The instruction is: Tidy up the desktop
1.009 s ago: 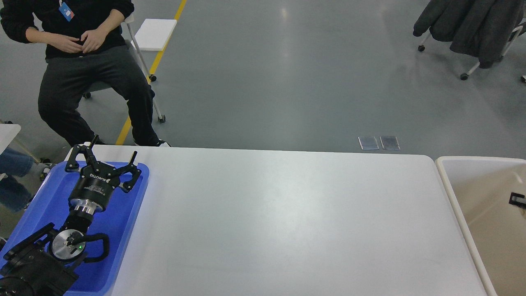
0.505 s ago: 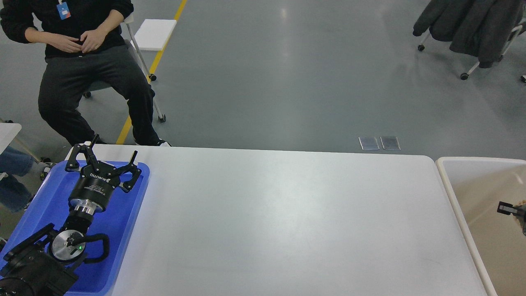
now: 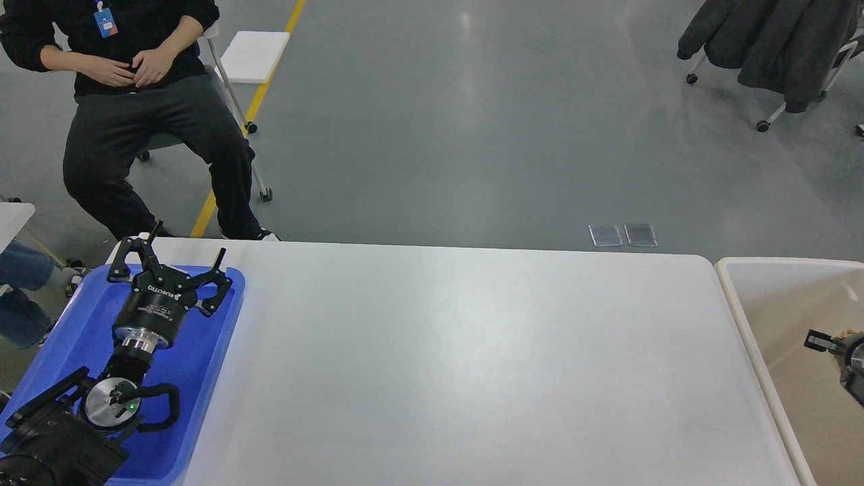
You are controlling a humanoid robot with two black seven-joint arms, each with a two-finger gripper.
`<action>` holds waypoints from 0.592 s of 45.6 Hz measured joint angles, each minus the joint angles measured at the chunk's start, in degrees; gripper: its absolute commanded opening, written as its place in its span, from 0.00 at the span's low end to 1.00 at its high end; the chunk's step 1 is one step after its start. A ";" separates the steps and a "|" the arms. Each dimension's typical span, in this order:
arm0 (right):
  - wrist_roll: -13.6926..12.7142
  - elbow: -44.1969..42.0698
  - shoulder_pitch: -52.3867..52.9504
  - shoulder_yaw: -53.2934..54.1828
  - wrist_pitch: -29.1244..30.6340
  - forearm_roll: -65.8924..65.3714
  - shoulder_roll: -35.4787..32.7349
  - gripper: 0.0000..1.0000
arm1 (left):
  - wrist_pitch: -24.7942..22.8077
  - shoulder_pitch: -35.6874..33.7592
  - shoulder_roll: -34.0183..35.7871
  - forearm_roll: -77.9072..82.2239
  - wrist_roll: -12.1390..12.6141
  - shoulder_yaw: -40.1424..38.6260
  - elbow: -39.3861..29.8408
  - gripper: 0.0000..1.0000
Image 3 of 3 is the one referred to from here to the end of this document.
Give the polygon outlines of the person's left hand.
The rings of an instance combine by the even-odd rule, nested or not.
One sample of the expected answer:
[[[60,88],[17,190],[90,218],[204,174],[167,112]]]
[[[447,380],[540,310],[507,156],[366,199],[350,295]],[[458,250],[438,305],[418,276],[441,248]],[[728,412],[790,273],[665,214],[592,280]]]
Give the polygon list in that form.
[[[139,52],[132,60],[135,87],[145,87],[162,80],[177,56],[169,47],[157,47]]]

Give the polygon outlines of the person's right hand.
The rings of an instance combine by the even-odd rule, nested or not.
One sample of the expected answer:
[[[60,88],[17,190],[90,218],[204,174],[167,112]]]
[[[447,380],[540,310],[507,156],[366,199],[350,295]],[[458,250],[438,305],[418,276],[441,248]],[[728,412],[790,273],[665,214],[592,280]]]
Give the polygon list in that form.
[[[85,55],[79,72],[110,87],[132,86],[135,83],[135,73],[129,63],[104,57]]]

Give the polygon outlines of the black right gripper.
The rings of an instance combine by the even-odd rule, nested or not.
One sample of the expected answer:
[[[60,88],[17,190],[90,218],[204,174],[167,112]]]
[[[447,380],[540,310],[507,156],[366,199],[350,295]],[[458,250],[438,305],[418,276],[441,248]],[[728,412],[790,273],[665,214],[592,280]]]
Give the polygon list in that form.
[[[843,339],[839,336],[832,336],[814,329],[809,329],[803,345],[809,350],[830,352],[833,356],[842,356],[842,366],[840,366],[840,384],[862,407],[863,336],[861,334],[854,334]]]

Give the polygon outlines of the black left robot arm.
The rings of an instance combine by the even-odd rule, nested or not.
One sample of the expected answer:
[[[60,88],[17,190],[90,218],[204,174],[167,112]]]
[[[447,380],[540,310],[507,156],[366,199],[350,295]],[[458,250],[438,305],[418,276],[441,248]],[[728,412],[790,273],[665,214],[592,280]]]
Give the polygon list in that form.
[[[118,244],[106,273],[129,294],[111,327],[112,355],[98,377],[78,367],[6,419],[3,485],[104,485],[130,457],[134,433],[159,433],[181,418],[181,390],[145,384],[155,353],[175,345],[191,310],[215,314],[234,285],[220,249],[192,275],[160,262],[153,248],[163,225]]]

